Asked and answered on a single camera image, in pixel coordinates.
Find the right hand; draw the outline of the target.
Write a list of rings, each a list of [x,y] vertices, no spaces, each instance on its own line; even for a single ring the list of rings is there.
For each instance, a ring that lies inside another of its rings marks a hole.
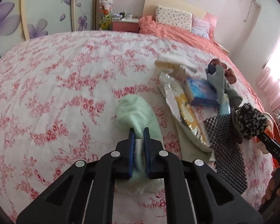
[[[275,188],[275,174],[276,174],[276,171],[278,170],[278,168],[275,168],[272,173],[271,173],[271,179],[269,180],[269,183],[267,185],[267,188],[266,188],[266,192],[265,192],[265,195],[262,197],[261,199],[261,204],[264,204],[266,203],[268,200],[271,199],[271,196],[274,192],[274,188]],[[276,194],[277,196],[280,197],[280,188],[278,188],[278,190],[276,191]]]

